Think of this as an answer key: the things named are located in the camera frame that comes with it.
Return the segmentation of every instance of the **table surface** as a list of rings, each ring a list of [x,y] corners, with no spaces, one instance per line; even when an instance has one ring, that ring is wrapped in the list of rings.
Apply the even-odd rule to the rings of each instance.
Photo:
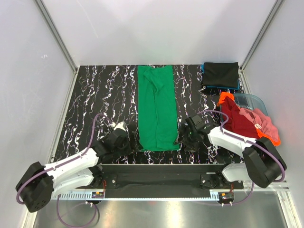
[[[177,122],[195,113],[216,109],[220,89],[202,89],[200,65],[173,65]],[[82,151],[90,139],[92,121],[97,113],[106,113],[116,123],[128,124],[133,153],[114,157],[108,164],[206,164],[240,162],[240,157],[211,144],[202,145],[197,152],[178,151],[139,152],[137,127],[137,66],[81,66],[69,103],[65,122],[55,154],[55,161]],[[220,120],[218,114],[203,115],[205,121]],[[94,139],[109,133],[106,121],[99,120]]]
[[[235,201],[244,192],[235,193]],[[69,225],[83,226],[94,210],[76,200],[62,200],[59,211]],[[286,228],[287,224],[275,192],[253,192],[245,203],[233,207],[216,202],[103,201],[98,205],[99,219],[92,228]],[[34,228],[64,228],[57,219],[56,200],[40,210]]]

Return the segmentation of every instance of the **clear plastic bin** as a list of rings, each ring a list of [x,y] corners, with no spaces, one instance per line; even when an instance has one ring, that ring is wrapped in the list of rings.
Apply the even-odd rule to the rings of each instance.
[[[251,95],[251,94],[233,94],[235,103],[240,108],[247,108],[250,110],[254,110],[258,108],[261,110],[265,115],[268,116],[268,112],[266,110],[266,107],[264,105],[264,102],[258,98],[257,96]]]

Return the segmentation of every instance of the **pink cloth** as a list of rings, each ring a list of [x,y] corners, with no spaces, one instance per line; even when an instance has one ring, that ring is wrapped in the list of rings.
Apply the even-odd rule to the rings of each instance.
[[[239,113],[244,115],[256,128],[260,129],[264,134],[270,136],[274,141],[279,141],[279,131],[272,125],[269,116],[264,115],[258,108],[253,111],[241,108]]]

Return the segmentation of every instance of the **folded black cloth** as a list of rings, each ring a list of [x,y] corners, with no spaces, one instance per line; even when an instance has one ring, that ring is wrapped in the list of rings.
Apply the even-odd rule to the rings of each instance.
[[[238,63],[204,63],[202,84],[238,89]]]

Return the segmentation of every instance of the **white robotic arm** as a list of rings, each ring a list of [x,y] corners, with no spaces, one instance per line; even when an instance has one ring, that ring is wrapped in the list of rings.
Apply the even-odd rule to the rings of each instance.
[[[200,116],[188,117],[180,133],[182,142],[209,143],[223,147],[243,159],[243,163],[227,165],[219,175],[225,182],[253,181],[266,188],[283,174],[287,166],[268,138],[248,138],[222,129],[216,124],[205,124]]]
[[[17,197],[21,197],[29,212],[38,211],[52,197],[61,193],[82,186],[99,186],[102,183],[99,164],[114,155],[130,153],[126,124],[121,122],[108,136],[89,149],[85,148],[73,156],[44,166],[39,162],[30,165],[16,186],[16,191],[20,192]]]

